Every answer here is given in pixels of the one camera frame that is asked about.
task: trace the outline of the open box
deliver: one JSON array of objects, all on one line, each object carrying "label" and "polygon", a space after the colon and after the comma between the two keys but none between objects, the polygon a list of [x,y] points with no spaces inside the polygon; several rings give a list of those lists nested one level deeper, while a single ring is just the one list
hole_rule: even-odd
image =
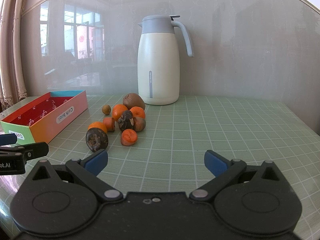
[{"label": "open box", "polygon": [[1,121],[5,133],[15,133],[18,144],[49,143],[88,108],[85,90],[55,91],[31,101]]}]

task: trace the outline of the gray vertical label strip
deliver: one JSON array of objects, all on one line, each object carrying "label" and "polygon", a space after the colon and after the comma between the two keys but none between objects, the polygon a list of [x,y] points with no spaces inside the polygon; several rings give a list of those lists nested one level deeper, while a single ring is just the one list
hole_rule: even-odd
[{"label": "gray vertical label strip", "polygon": [[149,91],[150,91],[150,98],[152,98],[152,71],[149,71]]}]

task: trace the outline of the white label on box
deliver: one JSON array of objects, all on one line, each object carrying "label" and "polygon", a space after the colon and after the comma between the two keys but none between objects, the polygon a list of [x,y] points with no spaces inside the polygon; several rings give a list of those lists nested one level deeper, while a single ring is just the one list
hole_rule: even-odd
[{"label": "white label on box", "polygon": [[56,119],[57,123],[61,123],[64,119],[66,119],[74,111],[75,111],[75,108],[72,106],[67,111],[65,111],[64,113],[60,114]]},{"label": "white label on box", "polygon": [[10,131],[10,130],[9,130],[9,133],[14,133],[17,136],[18,139],[24,140],[24,136],[23,136],[22,133]]}]

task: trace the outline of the curtain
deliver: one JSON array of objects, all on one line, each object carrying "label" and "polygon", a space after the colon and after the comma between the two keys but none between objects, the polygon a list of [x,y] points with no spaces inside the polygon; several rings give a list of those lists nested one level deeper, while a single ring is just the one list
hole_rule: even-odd
[{"label": "curtain", "polygon": [[0,102],[5,110],[27,97],[20,54],[23,0],[0,0]]}]

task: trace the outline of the pile of fruit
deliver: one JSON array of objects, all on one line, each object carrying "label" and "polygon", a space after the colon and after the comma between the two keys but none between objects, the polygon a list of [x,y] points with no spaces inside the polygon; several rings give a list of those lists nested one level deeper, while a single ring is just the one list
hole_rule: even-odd
[{"label": "pile of fruit", "polygon": [[[115,105],[112,109],[112,117],[105,117],[102,122],[93,122],[89,125],[85,137],[87,146],[92,152],[106,149],[108,146],[108,132],[115,131],[115,122],[118,122],[121,134],[121,144],[130,146],[138,140],[136,132],[146,127],[146,108],[142,98],[130,93],[123,98],[122,104]],[[104,105],[102,112],[105,115],[111,113],[111,107]]]}]

